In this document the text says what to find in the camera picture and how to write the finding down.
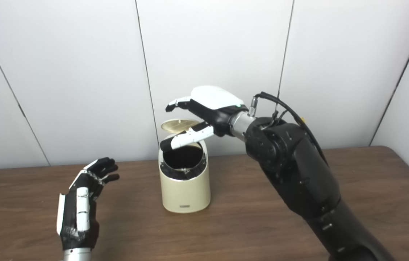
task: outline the open lid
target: open lid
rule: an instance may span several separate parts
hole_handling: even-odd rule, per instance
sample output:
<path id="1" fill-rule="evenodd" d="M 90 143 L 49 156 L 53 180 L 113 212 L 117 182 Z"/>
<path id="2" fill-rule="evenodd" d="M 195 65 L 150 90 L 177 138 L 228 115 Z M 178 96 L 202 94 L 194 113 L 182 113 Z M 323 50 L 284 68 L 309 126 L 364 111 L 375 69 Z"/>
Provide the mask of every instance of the open lid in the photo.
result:
<path id="1" fill-rule="evenodd" d="M 180 133 L 188 131 L 190 127 L 195 126 L 198 123 L 198 121 L 190 119 L 172 119 L 163 122 L 163 124 L 161 124 L 161 129 L 164 129 L 166 132 Z"/>

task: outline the wall seam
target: wall seam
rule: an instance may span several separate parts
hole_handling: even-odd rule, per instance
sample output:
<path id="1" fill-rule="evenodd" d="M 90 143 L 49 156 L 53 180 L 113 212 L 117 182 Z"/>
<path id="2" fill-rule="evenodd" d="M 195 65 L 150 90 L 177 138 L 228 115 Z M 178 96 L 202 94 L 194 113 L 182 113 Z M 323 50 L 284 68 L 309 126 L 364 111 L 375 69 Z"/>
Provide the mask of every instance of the wall seam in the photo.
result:
<path id="1" fill-rule="evenodd" d="M 375 129 L 375 132 L 373 133 L 372 139 L 370 140 L 370 143 L 368 144 L 369 146 L 372 145 L 372 142 L 375 139 L 375 136 L 376 136 L 376 134 L 378 132 L 378 129 L 380 128 L 380 125 L 381 125 L 381 123 L 383 121 L 383 118 L 385 117 L 385 114 L 388 111 L 389 105 L 391 104 L 391 101 L 392 101 L 393 97 L 395 96 L 396 90 L 398 89 L 399 83 L 401 83 L 401 79 L 402 79 L 408 65 L 409 65 L 409 58 L 407 59 L 406 64 L 405 64 L 405 66 L 404 66 L 404 68 L 403 68 L 403 70 L 401 72 L 401 75 L 399 76 L 399 79 L 398 79 L 398 81 L 396 83 L 395 89 L 393 90 L 393 93 L 391 94 L 391 96 L 390 96 L 390 98 L 388 100 L 388 103 L 387 103 L 387 105 L 385 107 L 385 111 L 383 111 L 383 114 L 382 114 L 382 116 L 380 118 L 380 122 L 378 122 L 377 128 Z"/>
<path id="2" fill-rule="evenodd" d="M 156 128 L 156 115 L 154 113 L 153 95 L 151 94 L 151 86 L 150 86 L 150 75 L 148 74 L 148 65 L 146 64 L 145 45 L 143 44 L 142 27 L 140 25 L 140 14 L 138 13 L 137 0 L 135 0 L 135 9 L 137 11 L 138 29 L 140 31 L 140 40 L 142 42 L 142 51 L 143 51 L 143 60 L 145 62 L 146 79 L 148 81 L 148 91 L 150 92 L 151 111 L 153 112 L 154 129 L 155 129 L 155 132 L 156 132 L 156 141 L 158 143 L 158 149 L 159 149 L 159 136 L 158 136 L 158 129 Z"/>
<path id="3" fill-rule="evenodd" d="M 14 91 L 13 91 L 13 88 L 11 88 L 11 84 L 9 84 L 8 78 L 6 77 L 6 74 L 4 73 L 1 64 L 0 64 L 0 71 L 1 71 L 3 77 L 4 77 L 5 81 L 6 81 L 6 84 L 8 85 L 9 89 L 11 90 L 11 93 L 13 94 L 14 100 L 16 101 L 18 108 L 21 110 L 22 115 L 24 116 L 24 118 L 25 118 L 25 120 L 26 120 L 26 122 L 27 122 L 27 125 L 28 125 L 29 128 L 30 128 L 30 131 L 31 131 L 32 134 L 34 135 L 35 141 L 37 141 L 37 144 L 38 144 L 40 150 L 42 151 L 42 154 L 43 154 L 43 156 L 45 157 L 45 160 L 47 161 L 48 165 L 51 166 L 51 164 L 50 164 L 50 162 L 49 162 L 49 160 L 48 160 L 48 158 L 47 158 L 47 155 L 45 154 L 45 152 L 44 152 L 44 150 L 43 150 L 43 148 L 42 148 L 42 145 L 40 144 L 39 140 L 37 139 L 37 136 L 35 135 L 34 129 L 32 129 L 32 126 L 30 125 L 29 120 L 27 119 L 27 117 L 26 117 L 25 114 L 24 114 L 24 111 L 22 110 L 21 104 L 19 104 L 19 101 L 18 101 L 18 99 L 17 99 L 17 97 L 16 97 L 16 94 L 15 94 Z"/>

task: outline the cream trash can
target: cream trash can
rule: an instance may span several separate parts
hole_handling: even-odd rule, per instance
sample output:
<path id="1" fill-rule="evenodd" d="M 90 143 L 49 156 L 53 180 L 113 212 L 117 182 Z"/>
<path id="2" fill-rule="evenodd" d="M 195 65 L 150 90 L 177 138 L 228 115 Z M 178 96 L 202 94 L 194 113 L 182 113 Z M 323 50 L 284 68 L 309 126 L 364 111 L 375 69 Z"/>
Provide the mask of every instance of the cream trash can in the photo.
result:
<path id="1" fill-rule="evenodd" d="M 173 119 L 161 124 L 171 132 L 167 138 L 191 126 L 195 120 Z M 211 202 L 208 150 L 204 141 L 163 152 L 159 149 L 159 175 L 163 206 L 175 213 L 192 213 L 205 209 Z"/>

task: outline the black cable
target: black cable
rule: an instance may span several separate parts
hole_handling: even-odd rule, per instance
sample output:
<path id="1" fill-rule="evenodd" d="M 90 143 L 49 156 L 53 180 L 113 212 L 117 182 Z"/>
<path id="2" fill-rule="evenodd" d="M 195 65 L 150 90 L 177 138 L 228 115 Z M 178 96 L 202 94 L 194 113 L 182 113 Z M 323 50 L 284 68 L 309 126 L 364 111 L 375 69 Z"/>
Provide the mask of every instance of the black cable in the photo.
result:
<path id="1" fill-rule="evenodd" d="M 279 119 L 277 120 L 277 124 L 279 124 L 279 122 L 282 120 L 283 116 L 284 116 L 287 112 L 288 112 L 287 109 L 282 112 L 282 114 L 280 115 Z"/>
<path id="2" fill-rule="evenodd" d="M 261 92 L 260 94 L 256 94 L 254 97 L 256 98 L 263 98 L 263 99 L 267 99 L 269 101 L 272 101 L 276 104 L 280 104 L 282 107 L 284 107 L 288 112 L 290 112 L 290 114 L 293 116 L 294 120 L 296 121 L 296 123 L 301 126 L 307 133 L 307 135 L 309 135 L 312 143 L 314 144 L 314 146 L 316 147 L 317 151 L 320 154 L 320 157 L 322 157 L 322 159 L 324 160 L 324 162 L 328 165 L 327 159 L 325 158 L 324 153 L 322 152 L 322 148 L 320 148 L 319 143 L 317 142 L 317 140 L 314 137 L 314 134 L 312 134 L 311 130 L 309 129 L 309 127 L 307 127 L 306 123 L 301 119 L 301 117 L 299 117 L 299 115 L 290 108 L 290 106 L 288 106 L 286 103 L 282 102 L 279 98 L 268 94 L 266 92 Z"/>

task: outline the black and white robotic hand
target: black and white robotic hand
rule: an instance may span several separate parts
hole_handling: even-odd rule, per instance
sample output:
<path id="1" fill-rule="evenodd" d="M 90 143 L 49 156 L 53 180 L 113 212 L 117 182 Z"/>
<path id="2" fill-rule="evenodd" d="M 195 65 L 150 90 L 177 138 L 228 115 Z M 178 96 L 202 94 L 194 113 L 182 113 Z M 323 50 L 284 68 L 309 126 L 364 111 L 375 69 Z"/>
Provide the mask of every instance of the black and white robotic hand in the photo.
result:
<path id="1" fill-rule="evenodd" d="M 105 157 L 86 165 L 69 186 L 69 192 L 60 194 L 57 215 L 57 233 L 61 238 L 64 261 L 90 261 L 100 225 L 95 219 L 96 199 L 103 187 L 118 180 L 115 160 Z"/>
<path id="2" fill-rule="evenodd" d="M 255 117 L 258 99 L 268 99 L 285 111 L 278 117 Z M 275 96 L 256 94 L 248 109 L 241 99 L 215 86 L 200 86 L 191 96 L 176 99 L 166 111 L 187 109 L 204 121 L 160 147 L 173 150 L 212 135 L 244 141 L 246 153 L 261 169 L 288 208 L 300 215 L 322 242 L 331 261 L 394 261 L 342 200 L 339 184 L 304 120 Z M 290 112 L 296 124 L 282 120 Z"/>

